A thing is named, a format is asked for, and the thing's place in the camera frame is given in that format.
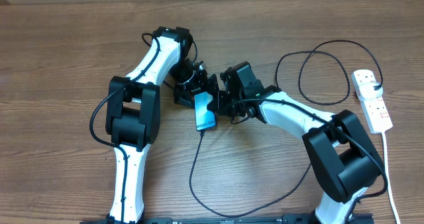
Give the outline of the blue Galaxy smartphone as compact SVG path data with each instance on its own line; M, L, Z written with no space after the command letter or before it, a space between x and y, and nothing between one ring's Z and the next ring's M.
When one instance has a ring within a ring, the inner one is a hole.
M212 100L213 96L206 91L194 96L195 124L197 131L203 131L216 126L215 114L207 108Z

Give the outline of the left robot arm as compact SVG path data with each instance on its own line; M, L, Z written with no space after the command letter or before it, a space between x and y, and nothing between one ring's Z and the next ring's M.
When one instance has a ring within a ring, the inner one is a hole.
M168 74L177 81L174 97L195 111L197 131L216 126L207 109L212 95L203 90L205 70L187 57L193 37L186 28L159 27L140 64L109 83L105 130L115 151L115 197L106 223L142 223L146 159L160 129L160 86Z

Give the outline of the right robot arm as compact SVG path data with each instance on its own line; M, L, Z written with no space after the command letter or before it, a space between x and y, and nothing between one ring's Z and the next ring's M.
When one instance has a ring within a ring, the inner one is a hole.
M264 87L251 65L243 62L207 80L208 109L228 117L257 118L304 143L316 180L323 190L310 223L373 223L355 214L360 201L384 194L367 193L377 177L386 179L384 163L358 117L349 110L334 114L308 107L275 85Z

